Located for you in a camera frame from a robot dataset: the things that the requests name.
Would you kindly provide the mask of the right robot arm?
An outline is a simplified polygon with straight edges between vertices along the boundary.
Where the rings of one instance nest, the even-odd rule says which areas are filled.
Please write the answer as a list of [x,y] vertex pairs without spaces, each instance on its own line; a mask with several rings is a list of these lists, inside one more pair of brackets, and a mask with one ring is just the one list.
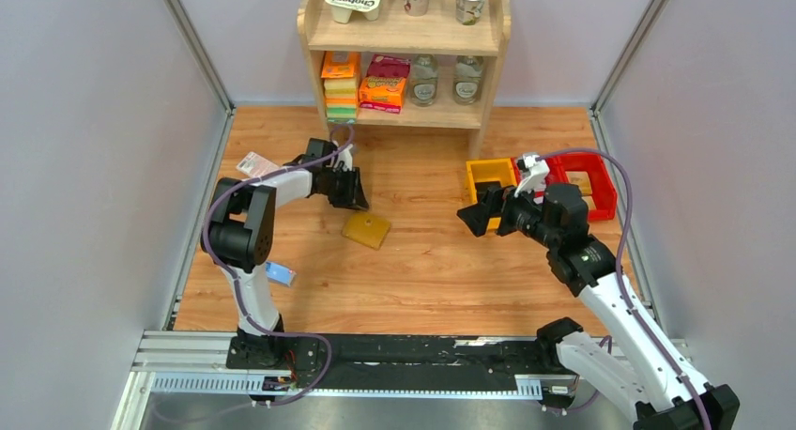
[[573,184],[549,186],[541,203],[531,192],[491,185],[457,217],[476,237],[497,218],[497,235],[518,232],[547,250],[554,276],[584,303],[620,344],[625,361],[602,350],[571,318],[551,322],[537,338],[556,366],[586,379],[635,429],[729,429],[740,400],[713,386],[666,338],[617,268],[617,257],[589,231],[589,208]]

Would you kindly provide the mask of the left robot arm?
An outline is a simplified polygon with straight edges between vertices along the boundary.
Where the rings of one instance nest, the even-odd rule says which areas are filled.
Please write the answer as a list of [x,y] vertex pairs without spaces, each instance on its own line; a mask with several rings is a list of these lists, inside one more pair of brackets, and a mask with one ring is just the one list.
[[237,306],[235,351],[278,358],[292,334],[274,304],[266,263],[276,211],[295,200],[325,196],[335,208],[364,211],[369,204],[352,144],[312,138],[305,152],[263,176],[218,181],[205,217],[202,250],[226,277]]

